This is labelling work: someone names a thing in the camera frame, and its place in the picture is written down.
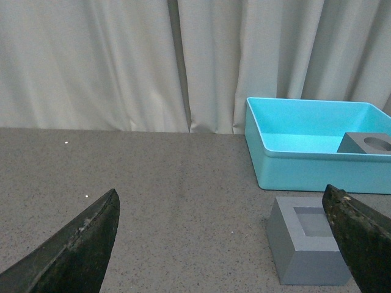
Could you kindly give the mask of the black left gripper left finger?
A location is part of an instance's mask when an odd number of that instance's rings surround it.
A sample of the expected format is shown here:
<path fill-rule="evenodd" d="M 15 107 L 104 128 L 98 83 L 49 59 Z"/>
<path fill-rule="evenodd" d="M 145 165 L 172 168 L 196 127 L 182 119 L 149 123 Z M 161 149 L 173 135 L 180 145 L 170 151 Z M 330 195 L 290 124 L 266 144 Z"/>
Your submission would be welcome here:
<path fill-rule="evenodd" d="M 1 292 L 100 292 L 119 216 L 120 199 L 111 189 L 1 273 Z"/>

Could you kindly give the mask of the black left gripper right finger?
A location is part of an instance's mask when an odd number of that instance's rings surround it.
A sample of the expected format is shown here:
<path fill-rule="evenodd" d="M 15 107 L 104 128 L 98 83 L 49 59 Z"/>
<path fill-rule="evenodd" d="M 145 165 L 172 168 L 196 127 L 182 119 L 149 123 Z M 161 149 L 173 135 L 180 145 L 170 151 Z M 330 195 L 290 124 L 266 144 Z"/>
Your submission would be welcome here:
<path fill-rule="evenodd" d="M 323 209 L 361 292 L 390 292 L 390 218 L 330 184 Z"/>

